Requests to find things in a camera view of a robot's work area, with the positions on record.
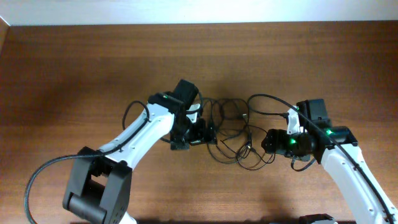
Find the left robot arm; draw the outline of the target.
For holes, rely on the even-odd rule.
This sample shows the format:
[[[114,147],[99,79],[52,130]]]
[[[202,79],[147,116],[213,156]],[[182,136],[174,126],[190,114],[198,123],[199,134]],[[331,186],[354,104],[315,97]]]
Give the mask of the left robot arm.
[[[63,198],[65,210],[90,223],[135,223],[127,212],[132,172],[165,135],[172,150],[217,142],[215,127],[202,117],[198,88],[180,80],[173,91],[156,93],[122,133],[99,149],[81,149]]]

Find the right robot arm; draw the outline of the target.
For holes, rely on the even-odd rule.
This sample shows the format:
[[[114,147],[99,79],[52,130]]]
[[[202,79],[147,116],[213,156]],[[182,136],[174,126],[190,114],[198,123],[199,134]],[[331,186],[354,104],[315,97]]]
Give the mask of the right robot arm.
[[[338,186],[357,223],[397,223],[389,200],[346,126],[333,126],[323,99],[300,101],[286,115],[287,129],[270,129],[261,143],[268,154],[320,164]]]

